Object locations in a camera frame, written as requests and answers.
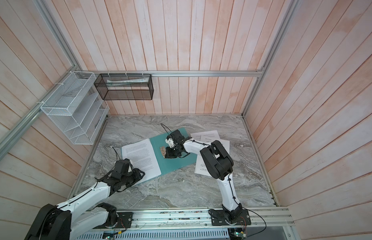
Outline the metal folder clip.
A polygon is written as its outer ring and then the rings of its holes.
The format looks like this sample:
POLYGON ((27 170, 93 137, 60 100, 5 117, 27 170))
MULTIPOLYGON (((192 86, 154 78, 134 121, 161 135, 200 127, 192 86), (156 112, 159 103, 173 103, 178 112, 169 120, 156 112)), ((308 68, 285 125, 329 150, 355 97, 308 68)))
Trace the metal folder clip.
POLYGON ((166 157, 166 148, 165 147, 160 147, 160 151, 162 156, 165 158, 166 157))

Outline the green file folder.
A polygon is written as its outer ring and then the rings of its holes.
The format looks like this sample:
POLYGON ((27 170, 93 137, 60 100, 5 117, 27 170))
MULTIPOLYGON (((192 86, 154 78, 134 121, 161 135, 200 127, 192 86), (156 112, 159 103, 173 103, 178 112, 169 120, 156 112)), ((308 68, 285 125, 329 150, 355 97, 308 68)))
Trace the green file folder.
POLYGON ((184 128, 123 146, 123 159, 130 160, 133 168, 144 172, 138 184, 196 163, 197 154, 186 150, 186 141, 192 142, 184 128))

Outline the printed paper sheet front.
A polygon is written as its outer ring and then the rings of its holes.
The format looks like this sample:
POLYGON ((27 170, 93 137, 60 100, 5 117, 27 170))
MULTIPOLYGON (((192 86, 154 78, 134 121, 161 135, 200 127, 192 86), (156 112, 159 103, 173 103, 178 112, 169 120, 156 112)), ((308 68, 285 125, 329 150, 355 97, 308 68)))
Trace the printed paper sheet front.
POLYGON ((129 159, 134 168, 138 168, 145 173, 145 176, 137 182, 137 185, 162 174, 149 139, 123 146, 121 151, 123 159, 129 159))

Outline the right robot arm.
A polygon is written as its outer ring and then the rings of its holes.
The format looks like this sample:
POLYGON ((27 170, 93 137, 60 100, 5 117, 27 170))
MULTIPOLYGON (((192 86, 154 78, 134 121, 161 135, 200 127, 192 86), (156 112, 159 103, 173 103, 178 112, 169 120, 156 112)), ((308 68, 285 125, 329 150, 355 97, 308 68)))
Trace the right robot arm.
POLYGON ((198 142, 191 137, 184 137, 176 130, 166 138, 165 158, 184 158, 183 153, 201 156, 211 177, 217 180, 222 195, 222 210, 209 210, 209 215, 217 224, 234 225, 240 220, 244 208, 240 203, 234 183, 234 161, 218 140, 212 143, 198 142))

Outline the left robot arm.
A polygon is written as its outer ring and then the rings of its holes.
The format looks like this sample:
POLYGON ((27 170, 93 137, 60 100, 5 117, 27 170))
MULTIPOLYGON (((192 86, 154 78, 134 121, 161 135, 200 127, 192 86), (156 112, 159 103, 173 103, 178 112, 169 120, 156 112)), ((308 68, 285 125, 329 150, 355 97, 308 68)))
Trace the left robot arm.
POLYGON ((79 195, 58 205, 42 207, 28 233, 27 240, 75 240, 98 226, 114 229, 119 216, 116 207, 102 201, 114 193, 134 186, 145 172, 134 168, 130 160, 118 160, 115 166, 79 195))

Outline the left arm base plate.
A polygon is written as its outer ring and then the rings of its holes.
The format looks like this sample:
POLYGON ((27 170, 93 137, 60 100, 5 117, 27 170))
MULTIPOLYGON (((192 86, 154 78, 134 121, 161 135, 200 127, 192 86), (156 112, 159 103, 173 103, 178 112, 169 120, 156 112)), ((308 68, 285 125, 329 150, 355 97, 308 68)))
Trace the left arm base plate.
POLYGON ((105 226, 110 228, 129 229, 132 226, 133 212, 109 213, 108 222, 105 226))

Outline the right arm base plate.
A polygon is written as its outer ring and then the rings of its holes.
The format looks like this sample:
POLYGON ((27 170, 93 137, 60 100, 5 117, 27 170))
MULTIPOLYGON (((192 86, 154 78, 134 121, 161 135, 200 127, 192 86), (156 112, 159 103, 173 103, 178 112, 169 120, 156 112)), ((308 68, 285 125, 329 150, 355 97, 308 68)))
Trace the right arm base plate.
POLYGON ((231 215, 231 213, 225 210, 214 209, 210 209, 208 213, 211 217, 211 223, 213 226, 251 225, 250 215, 247 210, 242 210, 240 213, 235 215, 231 215))

